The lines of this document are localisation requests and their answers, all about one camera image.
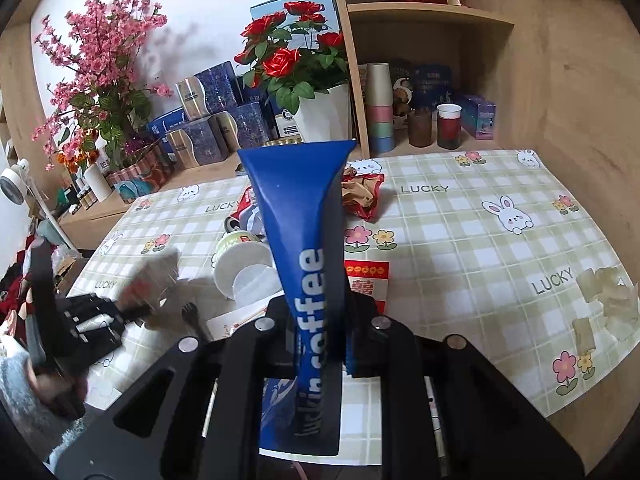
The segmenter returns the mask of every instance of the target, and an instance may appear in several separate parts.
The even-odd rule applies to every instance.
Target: table
[[[389,316],[421,336],[441,340],[461,333],[543,415],[593,388],[638,343],[638,330],[617,341],[604,328],[602,305],[584,301],[575,277],[585,269],[613,266],[627,285],[630,279],[588,213],[535,154],[380,158],[367,171],[385,175],[380,218],[347,219],[345,258],[388,261]],[[182,253],[180,277],[190,280],[183,283],[182,297],[207,305],[208,316],[231,311],[232,302],[212,286],[211,262],[224,217],[247,185],[239,177],[137,200],[71,294],[113,297],[136,261],[152,257],[143,253],[145,245],[157,247],[160,238]],[[516,210],[505,219],[500,211],[511,206]],[[565,373],[560,381],[554,362],[580,357],[572,320],[582,317],[590,318],[596,349],[581,360],[584,371],[574,363],[573,375]],[[178,323],[174,332],[129,328],[123,348],[92,374],[123,390],[184,333]],[[378,391],[376,380],[346,381],[340,455],[315,462],[379,463]]]

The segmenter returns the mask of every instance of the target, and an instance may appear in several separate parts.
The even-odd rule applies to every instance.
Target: cartoon bunny
[[[522,231],[533,227],[531,217],[519,209],[514,208],[513,200],[506,195],[500,197],[502,207],[493,202],[482,202],[489,213],[496,215],[507,231],[520,235]]]
[[[194,198],[200,192],[200,186],[196,184],[196,186],[185,186],[182,188],[180,195],[178,196],[178,202],[182,202],[183,200],[188,200],[190,198]]]
[[[518,162],[528,168],[540,167],[540,163],[536,159],[536,152],[533,150],[518,150]]]
[[[372,158],[355,160],[353,162],[348,162],[347,165],[356,170],[359,175],[379,174],[382,171],[380,163]]]
[[[118,234],[117,231],[114,232],[111,235],[111,238],[109,238],[105,243],[103,243],[102,247],[100,247],[100,249],[98,250],[98,252],[100,253],[100,256],[106,256],[107,253],[111,251],[111,248],[113,247],[114,243],[116,243],[121,238],[122,238],[122,234]]]

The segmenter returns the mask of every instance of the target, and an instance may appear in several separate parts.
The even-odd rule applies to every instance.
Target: rose plant
[[[34,40],[54,65],[75,73],[72,81],[63,79],[53,91],[47,84],[50,102],[56,108],[31,137],[46,136],[48,170],[53,168],[52,156],[72,173],[78,167],[84,170],[97,158],[98,134],[107,142],[113,169],[134,163],[129,148],[140,142],[134,138],[131,121],[145,121],[151,112],[145,92],[160,96],[172,93],[165,84],[142,89],[134,86],[134,62],[147,33],[167,21],[159,13],[160,4],[152,6],[150,0],[113,0],[110,4],[85,0],[84,6],[84,14],[69,11],[65,15],[71,26],[68,36],[77,48],[63,43],[49,16],[42,20],[44,29]]]
[[[287,2],[284,8],[286,12],[268,14],[246,26],[241,33],[246,38],[244,50],[234,60],[250,68],[242,77],[245,85],[265,86],[279,107],[295,114],[300,98],[314,99],[316,92],[328,94],[330,88],[346,83],[348,66],[342,33],[324,32],[328,26],[322,5]],[[296,20],[282,26],[287,13]],[[289,48],[297,34],[304,37],[305,46]]]

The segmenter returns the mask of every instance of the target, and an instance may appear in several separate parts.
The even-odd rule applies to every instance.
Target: flower pot
[[[107,200],[109,195],[113,192],[109,183],[102,176],[100,167],[98,167],[97,164],[92,164],[84,170],[82,179],[89,185],[91,191],[94,192],[94,195],[99,202]]]
[[[348,140],[351,124],[349,84],[329,88],[328,94],[316,92],[315,99],[300,99],[295,118],[305,142]]]
[[[174,165],[156,140],[137,154],[137,162],[124,170],[115,171],[107,176],[124,200],[130,204],[139,196],[158,191],[174,172]]]

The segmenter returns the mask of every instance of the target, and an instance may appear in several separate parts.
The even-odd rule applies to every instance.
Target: bunny ear
[[[497,204],[494,204],[493,202],[482,202],[482,207],[484,207],[486,211],[488,211],[493,215],[497,215],[501,211],[500,207]]]

